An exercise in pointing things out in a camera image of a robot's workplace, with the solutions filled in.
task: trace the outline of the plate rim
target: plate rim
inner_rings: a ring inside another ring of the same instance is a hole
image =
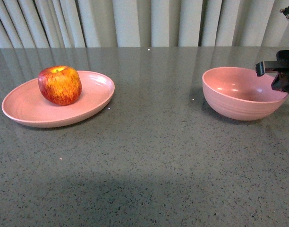
[[[110,90],[110,94],[108,96],[106,96],[106,98],[101,102],[99,103],[95,108],[92,108],[90,109],[89,111],[86,111],[84,113],[81,113],[79,115],[76,115],[76,116],[73,116],[73,117],[67,117],[67,118],[63,118],[63,119],[58,119],[58,120],[54,120],[54,121],[31,121],[31,120],[23,120],[23,119],[19,119],[17,117],[14,117],[12,115],[10,115],[6,110],[5,110],[5,103],[7,101],[7,99],[15,92],[17,91],[18,89],[20,89],[21,87],[23,86],[26,86],[28,83],[33,83],[35,80],[37,80],[37,78],[34,78],[34,79],[31,79],[29,81],[26,81],[24,82],[23,84],[17,86],[16,88],[12,89],[3,99],[2,101],[2,111],[3,113],[8,117],[10,118],[11,120],[17,122],[17,123],[20,123],[22,125],[26,125],[26,126],[30,126],[30,127],[36,127],[36,128],[55,128],[55,127],[62,127],[62,126],[67,126],[67,125],[70,125],[70,124],[74,124],[74,123],[78,123],[78,122],[81,122],[95,114],[97,114],[98,112],[100,112],[108,103],[109,101],[111,100],[111,98],[113,97],[114,95],[114,92],[115,92],[115,84],[114,84],[114,81],[109,78],[108,76],[102,74],[102,73],[99,73],[99,72],[94,72],[94,71],[87,71],[87,70],[77,70],[78,73],[89,73],[89,74],[96,74],[98,76],[101,76],[101,77],[104,77],[106,78],[111,84],[111,90]],[[85,118],[82,117],[81,120],[78,120],[78,121],[73,121],[73,119],[75,118],[78,118],[78,117],[81,117],[81,116],[85,116]]]

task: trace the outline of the bowl rim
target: bowl rim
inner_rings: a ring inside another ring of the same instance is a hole
[[[242,67],[230,67],[230,66],[216,67],[216,68],[211,68],[211,69],[205,71],[205,72],[203,73],[203,75],[202,75],[202,82],[204,83],[204,85],[206,85],[209,89],[211,89],[212,91],[216,92],[217,94],[220,94],[220,95],[222,95],[222,96],[225,96],[225,97],[227,97],[227,98],[231,98],[231,99],[234,99],[234,100],[238,100],[238,101],[242,101],[242,102],[246,102],[246,103],[256,103],[256,104],[279,103],[279,102],[284,101],[284,100],[289,96],[289,93],[282,91],[283,93],[286,93],[286,95],[285,95],[282,99],[277,100],[277,101],[251,101],[251,100],[245,100],[245,99],[241,99],[241,98],[235,98],[235,97],[233,97],[233,96],[229,96],[229,95],[223,94],[223,93],[221,93],[221,92],[213,89],[211,86],[209,86],[209,85],[206,83],[206,81],[205,81],[205,79],[204,79],[204,76],[205,76],[206,73],[209,72],[209,71],[216,70],[216,69],[225,69],[225,68],[227,68],[227,69],[242,69],[242,70],[254,71],[254,70],[252,70],[252,69],[247,69],[247,68],[242,68]],[[264,77],[265,77],[265,76],[267,76],[267,77],[272,77],[272,76],[270,76],[270,75],[268,75],[268,74],[264,74],[263,76],[264,76]]]

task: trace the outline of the countertop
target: countertop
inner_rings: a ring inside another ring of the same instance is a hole
[[[289,227],[289,97],[242,122],[202,91],[208,69],[254,69],[280,49],[0,50],[0,226]],[[60,128],[4,115],[4,97],[53,65],[110,77],[113,98]]]

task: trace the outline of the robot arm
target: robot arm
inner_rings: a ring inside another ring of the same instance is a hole
[[[280,10],[289,19],[289,6]],[[262,61],[255,66],[257,76],[277,72],[272,89],[289,93],[289,50],[277,52],[277,61]]]

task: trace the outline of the pink bowl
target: pink bowl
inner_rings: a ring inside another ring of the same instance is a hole
[[[288,93],[272,90],[274,77],[254,70],[220,67],[202,76],[207,103],[218,113],[241,121],[264,118],[277,110]]]

